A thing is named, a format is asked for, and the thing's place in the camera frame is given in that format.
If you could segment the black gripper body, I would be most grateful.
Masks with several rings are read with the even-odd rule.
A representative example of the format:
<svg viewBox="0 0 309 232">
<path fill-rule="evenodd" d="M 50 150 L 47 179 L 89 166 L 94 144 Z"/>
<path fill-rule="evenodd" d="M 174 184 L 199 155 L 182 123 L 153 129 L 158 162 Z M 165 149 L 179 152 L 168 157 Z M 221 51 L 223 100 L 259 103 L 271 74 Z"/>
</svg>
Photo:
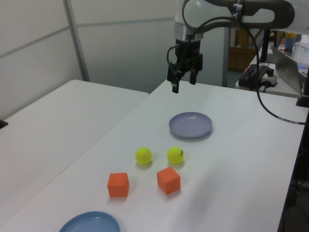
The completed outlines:
<svg viewBox="0 0 309 232">
<path fill-rule="evenodd" d="M 201 71 L 203 55 L 200 53 L 200 41 L 183 42 L 176 39 L 176 45 L 176 70 L 181 73 Z"/>
</svg>

